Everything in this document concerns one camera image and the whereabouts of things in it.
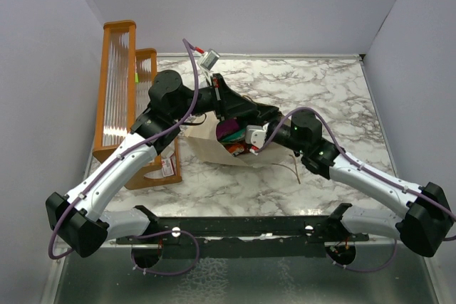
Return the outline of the teal snack packet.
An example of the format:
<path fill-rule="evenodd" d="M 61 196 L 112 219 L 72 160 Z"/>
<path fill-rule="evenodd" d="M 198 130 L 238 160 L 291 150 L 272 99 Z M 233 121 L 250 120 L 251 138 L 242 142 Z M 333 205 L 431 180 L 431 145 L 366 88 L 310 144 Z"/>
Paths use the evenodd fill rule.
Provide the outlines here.
<path fill-rule="evenodd" d="M 220 142 L 222 143 L 233 143 L 233 142 L 238 142 L 238 141 L 244 141 L 245 140 L 245 134 L 246 134 L 246 129 L 242 129 L 239 131 L 236 131 L 230 135 L 227 135 L 223 137 Z"/>

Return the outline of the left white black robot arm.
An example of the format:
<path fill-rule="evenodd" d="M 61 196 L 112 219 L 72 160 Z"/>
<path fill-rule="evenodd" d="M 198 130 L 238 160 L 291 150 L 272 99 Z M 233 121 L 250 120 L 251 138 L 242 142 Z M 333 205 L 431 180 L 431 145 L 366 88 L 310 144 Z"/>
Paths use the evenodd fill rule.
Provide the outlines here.
<path fill-rule="evenodd" d="M 220 74 L 214 78 L 214 85 L 190 90 L 178 72 L 159 72 L 148 90 L 146 109 L 112 155 L 67 194 L 54 192 L 47 198 L 51 237 L 63 239 L 82 258 L 96 252 L 113 230 L 101 217 L 110 200 L 173 142 L 190 115 L 214 112 L 221 120 L 257 119 L 260 109 L 256 102 L 232 90 Z"/>

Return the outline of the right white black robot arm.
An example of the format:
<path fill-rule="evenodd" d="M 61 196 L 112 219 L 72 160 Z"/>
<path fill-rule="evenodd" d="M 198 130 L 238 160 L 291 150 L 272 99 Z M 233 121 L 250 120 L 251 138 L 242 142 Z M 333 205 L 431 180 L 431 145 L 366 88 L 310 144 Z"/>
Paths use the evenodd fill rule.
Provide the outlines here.
<path fill-rule="evenodd" d="M 414 253 L 433 257 L 455 222 L 445 192 L 428 182 L 419 185 L 372 167 L 338 143 L 327 122 L 311 108 L 297 108 L 265 126 L 266 145 L 275 142 L 297 153 L 308 171 L 357 189 L 386 207 L 351 206 L 327 223 L 328 235 L 342 241 L 352 233 L 399 239 Z"/>

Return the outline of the beige paper bag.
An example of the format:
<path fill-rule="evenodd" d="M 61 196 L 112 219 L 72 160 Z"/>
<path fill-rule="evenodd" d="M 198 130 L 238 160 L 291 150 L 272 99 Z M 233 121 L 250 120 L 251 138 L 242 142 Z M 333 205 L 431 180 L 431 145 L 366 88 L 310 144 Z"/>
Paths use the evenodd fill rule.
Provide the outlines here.
<path fill-rule="evenodd" d="M 292 172 L 301 183 L 296 158 L 291 151 L 271 143 L 259 155 L 251 153 L 245 140 L 246 130 L 237 119 L 219 121 L 213 112 L 198 120 L 184 132 L 184 138 L 194 155 L 202 162 L 243 168 L 281 166 Z"/>

